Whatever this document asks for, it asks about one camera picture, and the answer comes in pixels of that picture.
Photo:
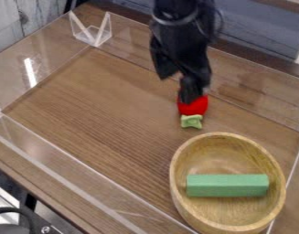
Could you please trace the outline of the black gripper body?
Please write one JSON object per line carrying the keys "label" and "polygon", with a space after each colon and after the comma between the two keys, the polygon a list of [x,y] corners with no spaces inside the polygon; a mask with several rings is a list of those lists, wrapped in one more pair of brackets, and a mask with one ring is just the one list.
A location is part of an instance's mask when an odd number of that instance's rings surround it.
{"label": "black gripper body", "polygon": [[210,69],[207,46],[216,37],[215,12],[154,12],[151,15],[151,37],[171,44],[178,72],[200,74]]}

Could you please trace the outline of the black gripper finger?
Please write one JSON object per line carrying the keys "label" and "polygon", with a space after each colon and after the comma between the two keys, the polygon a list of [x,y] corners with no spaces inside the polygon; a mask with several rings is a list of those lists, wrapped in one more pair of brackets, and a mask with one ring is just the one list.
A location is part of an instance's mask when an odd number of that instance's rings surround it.
{"label": "black gripper finger", "polygon": [[184,74],[179,80],[179,101],[191,104],[199,97],[207,93],[211,82],[211,70],[203,69],[202,73]]}
{"label": "black gripper finger", "polygon": [[151,37],[150,56],[159,79],[168,79],[178,72],[171,44]]}

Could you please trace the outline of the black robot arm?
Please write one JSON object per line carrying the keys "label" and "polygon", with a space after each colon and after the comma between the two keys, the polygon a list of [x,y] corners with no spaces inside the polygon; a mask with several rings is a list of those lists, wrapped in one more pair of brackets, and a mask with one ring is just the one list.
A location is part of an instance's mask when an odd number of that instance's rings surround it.
{"label": "black robot arm", "polygon": [[211,67],[207,48],[223,28],[215,0],[155,0],[150,21],[150,55],[162,80],[178,72],[179,101],[207,94]]}

